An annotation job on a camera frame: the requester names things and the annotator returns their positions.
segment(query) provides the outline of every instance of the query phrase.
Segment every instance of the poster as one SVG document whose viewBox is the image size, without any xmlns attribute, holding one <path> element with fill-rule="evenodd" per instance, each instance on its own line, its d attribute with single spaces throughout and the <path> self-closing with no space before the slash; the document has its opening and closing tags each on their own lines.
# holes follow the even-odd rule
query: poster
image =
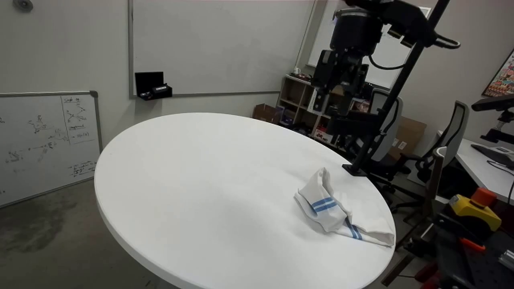
<svg viewBox="0 0 514 289">
<path fill-rule="evenodd" d="M 509 94 L 514 94 L 514 50 L 511 51 L 500 70 L 482 92 L 483 96 L 491 97 Z"/>
</svg>

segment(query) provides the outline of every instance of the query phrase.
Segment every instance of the wooden shelving unit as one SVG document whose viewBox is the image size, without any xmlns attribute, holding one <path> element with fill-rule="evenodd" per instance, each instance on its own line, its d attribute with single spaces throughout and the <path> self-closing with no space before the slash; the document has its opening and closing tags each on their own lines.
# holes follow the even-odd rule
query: wooden shelving unit
<svg viewBox="0 0 514 289">
<path fill-rule="evenodd" d="M 315 137 L 316 128 L 318 126 L 326 127 L 330 116 L 325 114 L 317 115 L 307 111 L 313 91 L 314 87 L 312 87 L 309 82 L 286 75 L 282 81 L 282 88 L 277 105 L 283 106 L 286 110 L 294 113 L 293 125 L 304 123 L 306 127 L 309 127 L 311 129 L 311 133 L 308 135 L 309 137 L 330 147 L 337 148 L 334 145 L 334 141 L 332 141 L 332 143 L 325 142 Z M 336 87 L 329 95 L 329 105 L 337 103 L 342 96 L 342 88 L 340 86 Z M 280 124 L 285 127 L 288 126 L 283 122 L 280 122 Z"/>
</svg>

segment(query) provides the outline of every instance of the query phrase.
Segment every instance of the white towel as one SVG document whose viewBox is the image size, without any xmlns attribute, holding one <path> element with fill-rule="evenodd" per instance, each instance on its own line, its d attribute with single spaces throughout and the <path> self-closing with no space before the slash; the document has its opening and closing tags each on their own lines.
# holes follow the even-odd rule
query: white towel
<svg viewBox="0 0 514 289">
<path fill-rule="evenodd" d="M 347 195 L 330 186 L 330 174 L 326 168 L 319 169 L 309 182 L 295 194 L 305 214 L 321 224 L 326 232 L 375 243 L 394 246 L 394 232 L 379 215 L 380 210 L 373 203 L 363 200 L 349 200 Z"/>
</svg>

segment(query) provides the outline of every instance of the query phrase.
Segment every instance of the cardboard box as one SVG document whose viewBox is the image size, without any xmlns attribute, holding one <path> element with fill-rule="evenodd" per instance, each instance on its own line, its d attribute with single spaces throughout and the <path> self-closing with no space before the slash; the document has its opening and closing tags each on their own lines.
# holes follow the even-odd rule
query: cardboard box
<svg viewBox="0 0 514 289">
<path fill-rule="evenodd" d="M 395 159 L 400 158 L 400 153 L 412 154 L 423 137 L 426 127 L 427 125 L 422 122 L 401 117 L 396 138 L 389 150 L 389 154 Z"/>
<path fill-rule="evenodd" d="M 252 118 L 260 119 L 274 124 L 279 123 L 282 111 L 264 103 L 258 104 L 253 109 Z"/>
</svg>

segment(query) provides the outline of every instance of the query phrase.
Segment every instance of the white wall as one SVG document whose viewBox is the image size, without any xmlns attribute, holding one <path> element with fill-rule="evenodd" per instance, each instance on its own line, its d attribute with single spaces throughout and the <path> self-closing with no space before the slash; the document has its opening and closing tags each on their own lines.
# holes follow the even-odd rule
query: white wall
<svg viewBox="0 0 514 289">
<path fill-rule="evenodd" d="M 409 3 L 434 8 L 436 0 L 406 0 Z M 312 42 L 324 10 L 324 1 L 318 1 L 299 66 L 308 60 Z M 443 130 L 450 121 L 455 100 L 469 106 L 481 99 L 487 86 L 510 51 L 514 48 L 512 33 L 512 0 L 451 0 L 436 31 L 461 42 L 461 48 L 447 50 L 430 47 L 424 50 L 408 78 L 400 96 L 403 115 L 426 123 L 427 129 L 415 153 L 423 153 L 437 130 Z M 495 126 L 498 112 L 470 112 L 465 138 L 492 146 L 480 139 Z M 505 126 L 514 133 L 514 123 Z"/>
<path fill-rule="evenodd" d="M 251 116 L 278 94 L 129 98 L 126 0 L 32 0 L 20 13 L 0 2 L 0 92 L 97 90 L 104 144 L 147 119 L 183 112 Z"/>
</svg>

